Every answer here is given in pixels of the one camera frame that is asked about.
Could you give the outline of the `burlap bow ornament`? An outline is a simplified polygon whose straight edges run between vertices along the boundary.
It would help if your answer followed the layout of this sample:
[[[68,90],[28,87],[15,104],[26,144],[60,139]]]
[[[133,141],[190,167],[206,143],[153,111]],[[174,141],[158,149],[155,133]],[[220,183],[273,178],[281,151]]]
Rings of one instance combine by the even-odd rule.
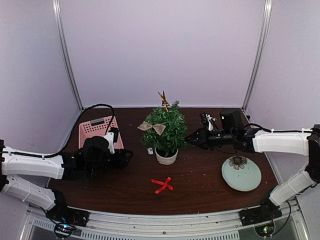
[[[154,129],[157,135],[161,136],[166,129],[166,126],[161,123],[151,124],[149,122],[144,121],[138,127],[139,130],[148,131]]]

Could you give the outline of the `red bow ornament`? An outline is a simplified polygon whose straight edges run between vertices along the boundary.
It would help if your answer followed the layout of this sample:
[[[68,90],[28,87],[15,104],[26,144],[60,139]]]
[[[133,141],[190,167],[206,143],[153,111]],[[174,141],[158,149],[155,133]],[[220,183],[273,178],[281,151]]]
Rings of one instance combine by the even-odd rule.
[[[154,184],[157,184],[159,186],[161,186],[159,189],[157,189],[155,191],[155,194],[160,194],[161,192],[163,192],[165,189],[169,189],[171,191],[174,190],[174,187],[172,185],[170,185],[170,182],[171,182],[172,178],[170,176],[168,176],[166,178],[165,181],[159,181],[159,180],[156,180],[156,179],[151,179],[151,182],[154,183]]]

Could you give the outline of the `gold star ornament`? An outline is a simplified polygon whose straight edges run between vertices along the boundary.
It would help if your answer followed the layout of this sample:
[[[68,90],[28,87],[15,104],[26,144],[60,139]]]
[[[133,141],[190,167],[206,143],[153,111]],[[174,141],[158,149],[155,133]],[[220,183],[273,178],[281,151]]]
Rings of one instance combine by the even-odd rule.
[[[163,107],[163,110],[165,112],[168,112],[169,111],[169,107],[170,107],[170,104],[169,102],[167,101],[167,98],[166,98],[166,94],[165,94],[165,91],[163,90],[162,93],[160,92],[157,92],[160,99],[161,99],[161,105]]]

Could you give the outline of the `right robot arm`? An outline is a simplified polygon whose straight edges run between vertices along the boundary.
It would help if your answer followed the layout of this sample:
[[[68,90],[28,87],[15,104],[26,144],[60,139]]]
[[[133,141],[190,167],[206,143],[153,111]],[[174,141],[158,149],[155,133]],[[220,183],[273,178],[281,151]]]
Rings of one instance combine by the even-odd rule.
[[[308,164],[289,180],[272,189],[256,210],[259,220],[268,220],[276,207],[320,182],[320,126],[310,129],[274,130],[256,123],[244,124],[238,108],[227,108],[219,114],[222,128],[214,118],[201,113],[202,128],[185,138],[185,141],[203,150],[232,145],[244,153],[291,153],[308,157]]]

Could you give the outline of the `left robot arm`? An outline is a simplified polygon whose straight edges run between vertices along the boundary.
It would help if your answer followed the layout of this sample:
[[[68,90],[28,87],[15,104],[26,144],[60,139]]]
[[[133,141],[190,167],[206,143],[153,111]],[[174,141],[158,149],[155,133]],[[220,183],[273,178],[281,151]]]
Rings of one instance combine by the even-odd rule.
[[[133,152],[124,148],[116,117],[80,123],[78,149],[66,152],[62,148],[52,154],[19,151],[0,142],[0,192],[52,212],[61,222],[72,218],[62,192],[38,186],[22,178],[48,177],[63,181],[92,179],[109,168],[126,168]]]

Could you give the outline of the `small green christmas tree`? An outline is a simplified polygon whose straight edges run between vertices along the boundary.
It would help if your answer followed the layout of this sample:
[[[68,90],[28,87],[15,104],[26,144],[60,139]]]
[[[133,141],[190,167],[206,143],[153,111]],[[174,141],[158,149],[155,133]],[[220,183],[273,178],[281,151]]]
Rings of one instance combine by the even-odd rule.
[[[185,134],[188,128],[179,103],[175,100],[168,111],[162,107],[154,108],[144,120],[151,128],[144,131],[141,143],[154,148],[162,157],[172,157],[177,150],[187,146]]]

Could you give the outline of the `white tree pot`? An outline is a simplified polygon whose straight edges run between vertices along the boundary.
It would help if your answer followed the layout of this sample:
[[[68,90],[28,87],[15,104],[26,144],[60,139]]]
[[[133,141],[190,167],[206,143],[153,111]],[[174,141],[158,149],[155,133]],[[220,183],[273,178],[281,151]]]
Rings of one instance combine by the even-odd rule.
[[[177,159],[178,153],[179,153],[178,149],[175,152],[167,153],[164,150],[159,150],[155,148],[156,159],[162,165],[173,164]]]

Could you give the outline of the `pink plastic basket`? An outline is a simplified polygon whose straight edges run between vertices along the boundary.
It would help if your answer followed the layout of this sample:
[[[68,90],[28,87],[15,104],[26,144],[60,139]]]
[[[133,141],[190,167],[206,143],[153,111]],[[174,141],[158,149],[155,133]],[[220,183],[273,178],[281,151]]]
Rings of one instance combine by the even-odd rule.
[[[111,119],[112,116],[107,116],[80,123],[78,128],[78,148],[80,149],[83,147],[87,138],[92,138],[94,136],[104,137],[107,126],[109,125]],[[116,117],[113,118],[108,128],[108,132],[111,131],[111,128],[119,129]],[[120,132],[118,134],[117,142],[114,143],[114,148],[124,149],[124,144]]]

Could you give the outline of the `light green floral plate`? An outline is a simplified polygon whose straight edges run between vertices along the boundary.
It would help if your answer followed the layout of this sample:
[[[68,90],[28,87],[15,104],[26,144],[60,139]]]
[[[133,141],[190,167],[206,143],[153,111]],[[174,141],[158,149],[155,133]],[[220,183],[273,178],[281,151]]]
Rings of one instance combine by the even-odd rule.
[[[253,191],[262,181],[260,168],[251,159],[241,155],[225,160],[221,174],[230,188],[240,192]]]

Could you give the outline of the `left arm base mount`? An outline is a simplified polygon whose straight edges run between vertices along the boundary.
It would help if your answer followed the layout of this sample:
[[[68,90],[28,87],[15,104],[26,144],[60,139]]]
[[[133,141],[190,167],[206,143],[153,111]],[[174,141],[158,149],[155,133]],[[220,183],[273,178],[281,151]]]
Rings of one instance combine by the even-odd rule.
[[[79,227],[86,227],[90,213],[70,207],[53,207],[44,210],[45,216],[54,224],[53,233],[59,239],[69,238]]]

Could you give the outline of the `aluminium front rail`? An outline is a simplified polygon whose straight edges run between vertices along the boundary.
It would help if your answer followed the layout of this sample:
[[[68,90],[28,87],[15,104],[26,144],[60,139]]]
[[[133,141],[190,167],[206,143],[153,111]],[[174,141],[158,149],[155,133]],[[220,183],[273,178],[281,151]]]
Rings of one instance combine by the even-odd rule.
[[[89,211],[86,226],[63,240],[309,240],[298,201],[280,207],[281,216],[247,223],[240,210],[178,215]]]

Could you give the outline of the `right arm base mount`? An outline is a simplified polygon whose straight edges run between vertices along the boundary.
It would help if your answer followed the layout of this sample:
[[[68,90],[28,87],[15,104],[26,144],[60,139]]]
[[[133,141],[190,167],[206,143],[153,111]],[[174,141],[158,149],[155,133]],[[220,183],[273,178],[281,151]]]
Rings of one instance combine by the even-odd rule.
[[[283,215],[279,209],[270,212],[261,206],[244,208],[238,214],[242,226],[253,226],[255,233],[262,238],[272,237],[276,233],[275,219]]]

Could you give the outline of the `right aluminium frame post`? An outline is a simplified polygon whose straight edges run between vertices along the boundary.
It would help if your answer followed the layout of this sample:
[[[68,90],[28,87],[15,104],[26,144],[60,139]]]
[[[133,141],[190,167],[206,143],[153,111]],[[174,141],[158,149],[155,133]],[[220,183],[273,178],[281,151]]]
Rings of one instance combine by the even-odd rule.
[[[271,23],[271,17],[272,17],[272,6],[273,6],[272,0],[264,1],[264,9],[263,9],[263,15],[261,20],[261,28],[260,28],[258,45],[256,49],[256,54],[254,58],[251,75],[250,75],[249,84],[248,84],[245,98],[242,104],[242,111],[245,113],[248,111],[250,99],[252,97],[255,83],[257,81],[257,77],[259,74],[259,69],[262,63],[263,53],[264,53],[264,49],[266,46],[268,33],[270,29],[270,23]]]

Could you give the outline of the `aluminium frame post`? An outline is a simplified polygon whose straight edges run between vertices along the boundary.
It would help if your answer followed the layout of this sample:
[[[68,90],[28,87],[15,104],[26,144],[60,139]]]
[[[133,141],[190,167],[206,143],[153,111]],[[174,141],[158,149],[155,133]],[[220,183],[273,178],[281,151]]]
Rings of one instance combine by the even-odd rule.
[[[255,83],[257,81],[257,77],[259,74],[259,69],[262,63],[263,53],[264,53],[264,49],[266,46],[268,33],[270,29],[270,23],[271,23],[271,17],[272,17],[272,6],[273,6],[272,0],[264,1],[264,9],[263,9],[263,15],[261,20],[261,28],[260,28],[258,45],[256,49],[256,54],[254,58],[251,75],[250,75],[249,84],[248,84],[245,98],[242,104],[242,111],[245,113],[248,111],[250,99],[252,97]]]
[[[71,65],[71,60],[70,60],[70,55],[68,51],[68,46],[67,46],[67,40],[65,36],[65,31],[64,31],[64,26],[63,26],[63,18],[62,18],[62,13],[61,13],[61,4],[59,0],[52,0],[52,7],[53,7],[53,14],[57,26],[57,31],[58,31],[58,36],[60,40],[60,46],[62,50],[62,55],[63,55],[63,62],[65,65],[68,81],[71,86],[71,91],[73,93],[73,96],[75,98],[77,107],[79,111],[81,112],[84,107],[80,98],[80,94],[78,91],[78,87],[76,84],[76,80],[74,77],[72,65]]]

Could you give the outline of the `left aluminium frame post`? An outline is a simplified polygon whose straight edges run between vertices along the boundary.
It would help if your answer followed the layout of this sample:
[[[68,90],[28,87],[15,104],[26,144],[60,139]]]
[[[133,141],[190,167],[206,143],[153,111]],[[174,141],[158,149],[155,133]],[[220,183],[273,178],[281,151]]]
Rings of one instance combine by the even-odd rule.
[[[53,7],[53,14],[57,26],[57,31],[58,31],[58,36],[60,40],[60,46],[62,50],[62,55],[63,55],[63,62],[65,65],[68,81],[71,86],[71,91],[73,93],[73,96],[75,98],[77,107],[79,111],[81,112],[84,107],[80,98],[80,94],[78,91],[78,87],[76,84],[76,80],[74,77],[72,65],[71,65],[71,60],[70,60],[70,55],[68,51],[68,46],[67,46],[67,40],[65,36],[65,31],[64,31],[64,26],[63,26],[63,18],[62,18],[62,13],[61,13],[61,4],[59,0],[52,0],[52,7]]]

